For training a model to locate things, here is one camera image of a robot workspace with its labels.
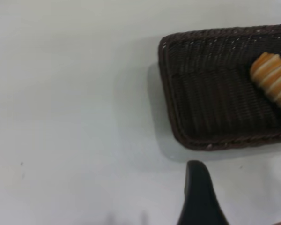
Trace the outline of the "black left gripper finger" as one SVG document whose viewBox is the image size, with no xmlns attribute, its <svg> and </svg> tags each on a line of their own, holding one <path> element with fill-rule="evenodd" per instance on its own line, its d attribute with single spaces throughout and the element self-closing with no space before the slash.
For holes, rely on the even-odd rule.
<svg viewBox="0 0 281 225">
<path fill-rule="evenodd" d="M 206 165 L 190 160 L 186 165 L 185 201 L 179 225 L 227 225 Z"/>
</svg>

